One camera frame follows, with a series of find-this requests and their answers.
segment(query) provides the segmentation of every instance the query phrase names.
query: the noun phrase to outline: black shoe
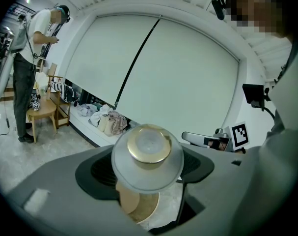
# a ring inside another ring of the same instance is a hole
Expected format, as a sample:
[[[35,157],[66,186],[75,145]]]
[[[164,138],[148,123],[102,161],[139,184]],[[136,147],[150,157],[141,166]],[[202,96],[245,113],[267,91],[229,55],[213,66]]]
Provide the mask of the black shoe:
[[[31,129],[32,128],[32,123],[31,122],[27,122],[26,123],[26,129]]]
[[[34,137],[29,134],[25,134],[23,137],[19,137],[18,140],[21,143],[28,143],[28,144],[34,143]]]

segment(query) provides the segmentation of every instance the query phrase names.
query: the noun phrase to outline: white window blind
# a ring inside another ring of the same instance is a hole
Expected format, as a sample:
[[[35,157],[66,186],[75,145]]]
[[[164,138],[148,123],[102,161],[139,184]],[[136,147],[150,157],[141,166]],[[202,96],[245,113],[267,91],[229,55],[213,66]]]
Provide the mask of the white window blind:
[[[238,62],[208,37],[160,20],[116,110],[138,123],[162,126],[180,141],[184,131],[213,135],[227,115],[237,71]]]
[[[145,16],[96,19],[79,43],[66,79],[114,105],[125,76],[157,21]]]

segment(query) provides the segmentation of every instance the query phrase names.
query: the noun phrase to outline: cable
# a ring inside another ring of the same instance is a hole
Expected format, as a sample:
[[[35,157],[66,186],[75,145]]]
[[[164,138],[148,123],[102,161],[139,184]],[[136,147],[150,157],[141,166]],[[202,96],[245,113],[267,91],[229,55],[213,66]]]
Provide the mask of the cable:
[[[274,116],[274,114],[272,114],[272,112],[268,109],[268,108],[262,108],[262,107],[258,107],[258,106],[253,106],[253,105],[251,105],[253,108],[260,108],[260,109],[262,109],[262,111],[263,110],[265,110],[265,111],[267,111],[270,115],[271,115],[271,117],[273,118],[273,120],[274,120],[274,118],[275,118],[275,116]]]
[[[223,147],[223,149],[225,151],[226,146],[224,147],[223,143],[220,140],[219,140],[219,143],[222,145],[222,147]]]
[[[26,28],[25,25],[24,25],[24,28],[26,29],[27,42],[29,43],[29,47],[30,47],[30,50],[31,50],[31,53],[32,53],[32,57],[33,57],[33,63],[32,63],[32,68],[33,69],[32,69],[32,71],[34,73],[35,86],[36,86],[36,89],[40,92],[39,88],[37,87],[37,82],[36,82],[36,78],[35,78],[36,69],[34,69],[34,59],[38,59],[38,55],[36,53],[34,53],[33,50],[32,50],[31,43],[30,43],[30,40],[29,40],[29,35],[27,34],[28,30],[27,30],[27,28]]]
[[[268,108],[264,108],[264,110],[267,111],[271,115],[271,117],[273,118],[273,120],[275,119],[274,114],[272,114],[271,111]]]
[[[5,115],[6,115],[6,122],[7,122],[8,132],[6,134],[0,134],[0,136],[8,135],[9,134],[9,131],[10,131],[10,125],[9,125],[9,120],[8,120],[8,117],[7,117],[7,111],[6,111],[5,101],[3,101],[3,106],[5,108]]]

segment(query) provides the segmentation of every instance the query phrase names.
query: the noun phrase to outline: white cloth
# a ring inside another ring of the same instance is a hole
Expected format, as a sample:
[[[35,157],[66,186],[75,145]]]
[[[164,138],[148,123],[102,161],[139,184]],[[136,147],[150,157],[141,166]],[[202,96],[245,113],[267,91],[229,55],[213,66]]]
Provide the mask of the white cloth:
[[[101,117],[101,119],[100,119],[100,121],[99,121],[99,126],[98,126],[98,129],[99,129],[101,132],[104,132],[107,121],[108,121],[108,117],[107,117],[107,116],[102,116],[102,117]]]
[[[92,116],[98,108],[92,104],[82,104],[78,106],[78,114],[82,117],[84,116]]]
[[[113,108],[110,108],[108,105],[104,105],[100,108],[98,112],[95,112],[91,117],[90,121],[94,126],[99,125],[99,121],[102,116],[107,116],[110,111],[113,111]]]
[[[36,31],[39,31],[40,33],[45,35],[49,28],[50,21],[51,21],[51,12],[48,9],[39,11],[31,19],[27,34],[29,36],[29,41],[30,41],[33,53],[36,53],[38,56],[40,56],[40,54],[41,54],[42,44],[34,44],[33,43],[33,35]],[[30,62],[31,64],[32,63],[34,63],[35,65],[37,64],[38,59],[33,60],[29,43],[26,44],[26,46],[23,48],[23,50],[20,52],[20,54],[26,61]]]

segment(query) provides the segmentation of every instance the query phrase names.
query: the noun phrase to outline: black grille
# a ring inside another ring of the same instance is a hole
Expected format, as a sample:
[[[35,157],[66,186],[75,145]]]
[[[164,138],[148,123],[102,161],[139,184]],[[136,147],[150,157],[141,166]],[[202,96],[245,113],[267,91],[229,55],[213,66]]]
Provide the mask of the black grille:
[[[99,183],[115,189],[117,177],[111,165],[111,153],[97,160],[91,166],[91,174]]]
[[[188,153],[184,152],[184,168],[181,173],[181,177],[184,175],[189,174],[190,172],[193,172],[194,170],[198,169],[201,165],[201,162],[199,159],[195,158],[192,155],[189,155]]]

